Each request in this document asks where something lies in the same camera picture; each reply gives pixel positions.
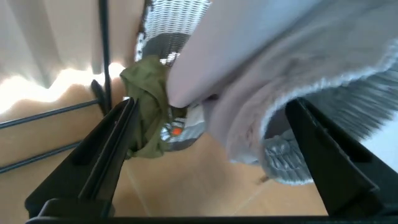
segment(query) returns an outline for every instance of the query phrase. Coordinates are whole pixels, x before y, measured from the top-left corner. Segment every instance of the gray cloth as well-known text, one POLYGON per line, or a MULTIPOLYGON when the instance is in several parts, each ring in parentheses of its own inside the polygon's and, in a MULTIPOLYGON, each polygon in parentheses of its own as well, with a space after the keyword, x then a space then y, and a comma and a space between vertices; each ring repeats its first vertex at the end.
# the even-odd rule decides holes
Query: gray cloth
MULTIPOLYGON (((398 1, 215 1, 170 71, 170 104, 218 94, 205 113, 207 129, 232 161, 259 162, 287 184, 309 182, 276 169, 288 163, 272 160, 284 143, 264 138, 283 139, 289 126, 282 113, 283 128, 268 130, 271 118, 308 96, 357 139, 390 119, 398 109, 398 77, 390 70, 398 56, 397 11, 398 1)), ((295 142, 287 142, 293 155, 295 142)), ((302 158, 295 166, 306 173, 302 158)))

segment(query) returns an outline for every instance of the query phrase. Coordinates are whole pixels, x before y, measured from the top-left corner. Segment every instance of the sunlight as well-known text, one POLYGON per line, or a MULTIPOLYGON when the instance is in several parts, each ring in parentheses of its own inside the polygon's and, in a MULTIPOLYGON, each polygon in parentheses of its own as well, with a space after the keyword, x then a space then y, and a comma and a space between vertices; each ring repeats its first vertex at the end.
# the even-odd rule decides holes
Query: sunlight
MULTIPOLYGON (((119 76, 124 67, 119 63, 109 65, 109 76, 114 79, 119 76)), ((62 70, 58 78, 48 89, 33 82, 27 81, 20 76, 14 76, 4 80, 0 84, 0 113, 5 112, 19 100, 28 99, 40 102, 54 102, 59 99, 70 86, 84 85, 90 86, 91 81, 96 80, 100 85, 104 85, 104 74, 94 75, 88 69, 86 71, 65 69, 62 70)))

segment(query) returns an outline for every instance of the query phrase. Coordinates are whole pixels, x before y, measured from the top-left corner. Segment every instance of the metal rod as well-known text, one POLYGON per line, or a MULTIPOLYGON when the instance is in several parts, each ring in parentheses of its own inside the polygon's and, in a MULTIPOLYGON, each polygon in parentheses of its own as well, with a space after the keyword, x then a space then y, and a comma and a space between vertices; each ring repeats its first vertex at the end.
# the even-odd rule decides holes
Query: metal rod
POLYGON ((26 122, 29 122, 29 121, 34 121, 34 120, 37 120, 37 119, 41 119, 41 118, 45 118, 45 117, 48 117, 48 116, 64 113, 64 112, 71 111, 71 110, 77 110, 77 109, 84 108, 86 106, 91 106, 91 105, 94 105, 94 104, 97 104, 97 103, 98 103, 98 99, 95 99, 95 100, 91 100, 91 101, 88 101, 88 102, 79 103, 77 105, 68 106, 68 107, 65 107, 65 108, 60 108, 60 109, 57 109, 57 110, 52 110, 52 111, 44 112, 44 113, 41 113, 41 114, 29 116, 29 117, 26 117, 26 118, 15 119, 15 120, 12 120, 12 121, 6 121, 6 122, 3 122, 3 123, 0 123, 0 129, 8 128, 8 127, 11 127, 11 126, 14 126, 14 125, 26 123, 26 122))
POLYGON ((99 24, 101 26, 102 47, 104 56, 104 75, 105 75, 105 102, 108 111, 112 109, 111 77, 109 76, 109 27, 108 27, 108 0, 98 0, 99 24))
POLYGON ((69 144, 67 146, 62 146, 60 148, 53 149, 49 152, 45 152, 43 154, 39 154, 37 156, 30 157, 28 159, 24 159, 23 161, 19 161, 19 162, 13 163, 13 164, 6 165, 4 167, 0 167, 0 174, 5 173, 10 170, 13 170, 13 169, 16 169, 16 168, 20 168, 21 166, 24 166, 27 164, 31 164, 31 163, 39 161, 41 159, 45 159, 47 157, 54 156, 60 152, 66 151, 68 149, 73 149, 74 147, 77 147, 80 144, 80 142, 81 141, 78 141, 78 142, 69 144))

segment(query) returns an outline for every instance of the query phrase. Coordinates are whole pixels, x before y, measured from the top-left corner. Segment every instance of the curtain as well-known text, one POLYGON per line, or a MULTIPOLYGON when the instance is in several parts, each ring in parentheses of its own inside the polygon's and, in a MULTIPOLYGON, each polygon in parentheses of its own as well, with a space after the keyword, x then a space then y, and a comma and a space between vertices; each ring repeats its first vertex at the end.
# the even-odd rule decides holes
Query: curtain
MULTIPOLYGON (((143 0, 109 1, 111 62, 128 66, 143 0)), ((50 87, 65 69, 102 72, 97 0, 0 0, 0 83, 22 77, 50 87)))

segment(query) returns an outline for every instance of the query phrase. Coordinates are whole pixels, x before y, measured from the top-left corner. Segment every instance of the beige floor tile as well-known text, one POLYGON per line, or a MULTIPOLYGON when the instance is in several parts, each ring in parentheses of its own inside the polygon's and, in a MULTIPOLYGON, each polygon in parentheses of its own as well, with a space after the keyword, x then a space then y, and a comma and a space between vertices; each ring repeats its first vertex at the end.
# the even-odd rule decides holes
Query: beige floor tile
POLYGON ((134 187, 131 185, 126 166, 123 166, 120 172, 112 204, 115 208, 115 217, 147 216, 136 190, 134 190, 134 187))
POLYGON ((71 151, 0 174, 0 223, 25 223, 29 216, 25 199, 71 151))
POLYGON ((186 150, 125 163, 152 216, 230 215, 261 189, 264 176, 260 167, 229 163, 207 134, 186 150))
POLYGON ((237 216, 327 215, 315 184, 288 186, 273 180, 237 216))

